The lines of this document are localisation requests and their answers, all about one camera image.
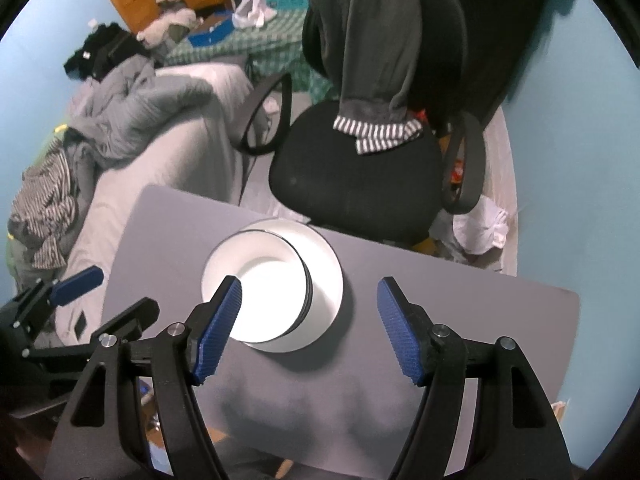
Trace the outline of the stack of white bowls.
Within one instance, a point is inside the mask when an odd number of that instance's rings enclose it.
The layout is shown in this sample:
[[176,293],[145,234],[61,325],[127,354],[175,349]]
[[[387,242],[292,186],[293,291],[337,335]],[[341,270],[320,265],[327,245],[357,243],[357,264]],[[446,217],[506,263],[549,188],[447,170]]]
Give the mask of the stack of white bowls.
[[249,229],[215,247],[201,280],[209,300],[222,280],[232,275],[242,287],[242,302],[231,337],[246,344],[273,341],[299,326],[312,294],[308,266],[291,243],[277,234]]

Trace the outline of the white plate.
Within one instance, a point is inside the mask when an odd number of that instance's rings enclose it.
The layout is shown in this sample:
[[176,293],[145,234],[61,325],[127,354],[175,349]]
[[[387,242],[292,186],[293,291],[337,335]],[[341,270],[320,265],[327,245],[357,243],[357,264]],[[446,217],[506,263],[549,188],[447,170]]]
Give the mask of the white plate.
[[243,305],[231,337],[272,353],[293,352],[319,339],[341,309],[343,272],[326,239],[306,224],[286,219],[243,229],[253,240],[245,266]]

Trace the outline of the striped garment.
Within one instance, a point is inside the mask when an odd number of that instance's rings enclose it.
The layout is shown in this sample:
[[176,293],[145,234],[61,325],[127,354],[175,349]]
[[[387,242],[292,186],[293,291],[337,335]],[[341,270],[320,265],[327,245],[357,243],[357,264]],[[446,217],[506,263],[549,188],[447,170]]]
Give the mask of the striped garment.
[[39,162],[22,175],[8,221],[8,232],[26,247],[36,269],[66,266],[62,238],[77,217],[74,180],[63,142],[54,138]]

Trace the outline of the grey bed mattress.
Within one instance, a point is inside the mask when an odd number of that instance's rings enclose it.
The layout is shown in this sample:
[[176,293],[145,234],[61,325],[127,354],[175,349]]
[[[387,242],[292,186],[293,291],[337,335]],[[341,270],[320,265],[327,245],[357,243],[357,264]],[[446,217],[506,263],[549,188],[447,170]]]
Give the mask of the grey bed mattress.
[[253,164],[229,140],[230,124],[253,90],[236,64],[198,63],[161,68],[158,76],[191,76],[215,92],[205,105],[172,118],[145,151],[122,169],[104,172],[62,278],[98,266],[109,276],[126,223],[149,184],[221,200],[241,201]]

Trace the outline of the grey duvet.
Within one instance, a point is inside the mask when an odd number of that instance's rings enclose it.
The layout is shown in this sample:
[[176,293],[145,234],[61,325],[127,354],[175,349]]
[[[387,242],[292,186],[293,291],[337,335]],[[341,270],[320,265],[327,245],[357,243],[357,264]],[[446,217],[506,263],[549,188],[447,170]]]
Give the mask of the grey duvet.
[[183,110],[214,95],[205,80],[158,76],[151,60],[127,58],[94,88],[81,111],[70,118],[63,150],[72,168],[122,166],[137,158],[160,128]]

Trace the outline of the white tied trash bag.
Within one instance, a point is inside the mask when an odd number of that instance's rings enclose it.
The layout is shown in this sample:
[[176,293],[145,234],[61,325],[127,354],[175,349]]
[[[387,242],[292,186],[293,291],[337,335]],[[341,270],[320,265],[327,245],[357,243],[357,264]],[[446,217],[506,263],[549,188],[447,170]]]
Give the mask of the white tied trash bag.
[[464,252],[484,255],[491,249],[502,249],[506,244],[509,215],[491,198],[482,195],[470,212],[454,215],[452,232]]

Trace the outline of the black office chair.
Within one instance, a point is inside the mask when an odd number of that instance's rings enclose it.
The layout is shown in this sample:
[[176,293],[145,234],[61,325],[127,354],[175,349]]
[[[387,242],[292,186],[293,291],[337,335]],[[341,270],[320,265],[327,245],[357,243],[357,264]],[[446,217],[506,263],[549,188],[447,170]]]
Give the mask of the black office chair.
[[[263,79],[243,102],[231,141],[250,156],[271,156],[269,186],[284,206],[318,226],[411,246],[441,211],[466,214],[483,192],[486,150],[478,120],[459,103],[466,61],[458,0],[420,0],[422,46],[408,110],[423,130],[392,150],[359,155],[333,129],[340,95],[292,112],[292,77]],[[308,6],[303,52],[321,76],[320,30]]]

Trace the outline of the blue box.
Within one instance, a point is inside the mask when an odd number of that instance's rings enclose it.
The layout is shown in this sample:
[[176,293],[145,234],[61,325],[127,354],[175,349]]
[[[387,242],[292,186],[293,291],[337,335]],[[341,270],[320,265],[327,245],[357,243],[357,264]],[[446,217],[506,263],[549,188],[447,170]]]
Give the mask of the blue box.
[[232,11],[216,12],[209,15],[203,23],[194,28],[186,39],[194,48],[202,48],[218,44],[234,31]]

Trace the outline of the green checkered tablecloth table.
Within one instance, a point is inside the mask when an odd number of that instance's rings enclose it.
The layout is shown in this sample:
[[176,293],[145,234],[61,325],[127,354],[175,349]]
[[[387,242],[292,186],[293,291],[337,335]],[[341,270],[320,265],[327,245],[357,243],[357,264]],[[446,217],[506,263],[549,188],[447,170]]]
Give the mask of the green checkered tablecloth table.
[[185,39],[165,58],[165,66],[212,62],[222,56],[246,55],[250,79],[260,81],[271,74],[290,73],[294,92],[307,92],[311,103],[337,98],[332,84],[307,63],[303,54],[305,9],[279,11],[263,28],[235,29],[207,47],[191,46]]

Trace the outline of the white plastic bag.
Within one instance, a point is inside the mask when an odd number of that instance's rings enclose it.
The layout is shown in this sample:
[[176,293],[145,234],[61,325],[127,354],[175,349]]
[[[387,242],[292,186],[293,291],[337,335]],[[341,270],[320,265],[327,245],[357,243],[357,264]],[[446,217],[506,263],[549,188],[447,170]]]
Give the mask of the white plastic bag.
[[241,0],[231,21],[235,29],[263,28],[277,15],[278,11],[268,6],[267,0]]

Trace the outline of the dark grey hoodie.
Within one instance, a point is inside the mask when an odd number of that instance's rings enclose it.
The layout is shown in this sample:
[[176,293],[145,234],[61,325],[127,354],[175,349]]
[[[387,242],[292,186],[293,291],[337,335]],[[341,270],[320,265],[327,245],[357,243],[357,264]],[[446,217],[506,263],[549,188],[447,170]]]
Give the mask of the dark grey hoodie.
[[322,65],[340,95],[333,129],[359,155],[416,140],[408,110],[422,46],[420,0],[309,0],[320,30]]

